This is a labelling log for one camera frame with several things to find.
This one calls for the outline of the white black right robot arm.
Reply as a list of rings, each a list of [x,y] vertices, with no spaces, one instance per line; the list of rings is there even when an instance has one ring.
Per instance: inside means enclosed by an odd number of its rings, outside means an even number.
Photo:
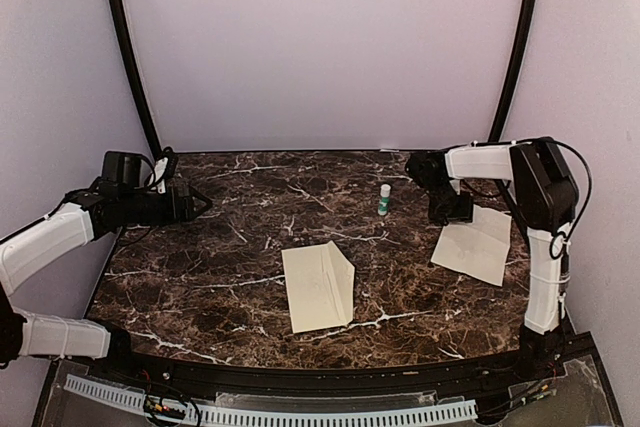
[[[551,137],[471,143],[417,151],[405,164],[408,176],[429,198],[428,218],[440,226],[474,219],[471,193],[456,181],[490,179],[514,188],[514,212],[524,222],[530,252],[529,300],[523,329],[538,340],[561,326],[566,315],[570,239],[584,210],[579,189],[561,152],[575,150]]]

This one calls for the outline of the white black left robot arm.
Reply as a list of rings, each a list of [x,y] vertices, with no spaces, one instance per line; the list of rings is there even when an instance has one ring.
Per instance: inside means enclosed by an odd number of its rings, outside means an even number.
[[[178,179],[178,156],[165,148],[158,160],[108,151],[101,174],[66,193],[48,214],[1,241],[1,365],[20,357],[101,359],[120,383],[141,374],[140,359],[124,346],[127,333],[87,319],[36,314],[14,306],[27,280],[65,254],[130,226],[190,222],[212,206],[210,198]]]

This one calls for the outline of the white spare paper sheet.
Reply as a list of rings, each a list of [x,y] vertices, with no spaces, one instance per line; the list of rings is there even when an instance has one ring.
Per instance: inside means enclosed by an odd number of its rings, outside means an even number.
[[[431,262],[501,287],[510,250],[511,222],[505,213],[475,206],[471,223],[452,223],[442,229]]]

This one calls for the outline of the beige paper envelope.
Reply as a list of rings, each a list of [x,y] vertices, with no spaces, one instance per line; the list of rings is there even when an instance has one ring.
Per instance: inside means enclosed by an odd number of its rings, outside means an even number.
[[[294,333],[353,321],[355,267],[333,241],[282,250],[281,256]]]

